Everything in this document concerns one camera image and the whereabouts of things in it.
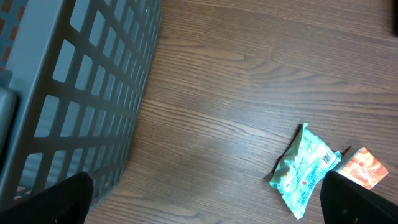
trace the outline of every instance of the snack wrapper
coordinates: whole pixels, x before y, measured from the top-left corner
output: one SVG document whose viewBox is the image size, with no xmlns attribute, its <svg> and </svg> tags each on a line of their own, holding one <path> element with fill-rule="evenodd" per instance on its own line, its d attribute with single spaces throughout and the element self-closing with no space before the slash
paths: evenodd
<svg viewBox="0 0 398 224">
<path fill-rule="evenodd" d="M 307 126 L 303 124 L 269 182 L 279 190 L 297 219 L 304 216 L 316 184 L 341 161 L 341 153 L 330 150 L 318 136 L 305 129 Z"/>
</svg>

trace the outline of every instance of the gray basket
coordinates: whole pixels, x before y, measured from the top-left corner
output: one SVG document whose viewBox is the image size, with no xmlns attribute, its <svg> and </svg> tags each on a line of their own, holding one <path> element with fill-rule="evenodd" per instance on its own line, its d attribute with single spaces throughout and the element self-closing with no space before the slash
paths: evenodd
<svg viewBox="0 0 398 224">
<path fill-rule="evenodd" d="M 93 204 L 114 188 L 160 22 L 160 0 L 28 2 L 6 67 L 18 102 L 0 151 L 0 211 L 80 171 L 94 180 Z"/>
</svg>

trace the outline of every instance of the trash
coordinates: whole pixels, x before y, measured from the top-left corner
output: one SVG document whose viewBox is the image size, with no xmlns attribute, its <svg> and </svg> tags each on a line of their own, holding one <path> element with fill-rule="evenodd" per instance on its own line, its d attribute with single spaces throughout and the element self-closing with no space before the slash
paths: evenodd
<svg viewBox="0 0 398 224">
<path fill-rule="evenodd" d="M 341 153 L 332 150 L 316 135 L 302 129 L 276 167 L 269 182 L 279 190 L 294 216 L 300 219 L 316 184 L 341 161 Z"/>
<path fill-rule="evenodd" d="M 366 189 L 372 189 L 388 170 L 365 148 L 351 146 L 333 169 Z"/>
</svg>

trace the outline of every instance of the teal plastic packet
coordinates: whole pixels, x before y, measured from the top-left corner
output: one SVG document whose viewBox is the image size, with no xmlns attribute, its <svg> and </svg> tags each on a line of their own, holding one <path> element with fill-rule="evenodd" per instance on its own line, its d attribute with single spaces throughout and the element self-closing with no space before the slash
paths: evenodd
<svg viewBox="0 0 398 224">
<path fill-rule="evenodd" d="M 307 126 L 303 124 L 269 182 L 279 190 L 297 219 L 304 216 L 316 184 L 341 161 L 341 153 L 333 153 L 318 136 L 305 129 Z"/>
</svg>

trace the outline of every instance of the light blue wrapper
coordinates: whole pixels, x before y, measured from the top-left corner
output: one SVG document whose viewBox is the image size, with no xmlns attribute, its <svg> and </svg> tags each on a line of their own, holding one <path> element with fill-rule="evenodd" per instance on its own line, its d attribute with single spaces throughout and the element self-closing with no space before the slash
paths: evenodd
<svg viewBox="0 0 398 224">
<path fill-rule="evenodd" d="M 318 136 L 305 129 L 290 145 L 269 182 L 279 190 L 294 216 L 300 219 L 316 184 L 341 161 L 341 153 L 332 150 Z"/>
</svg>

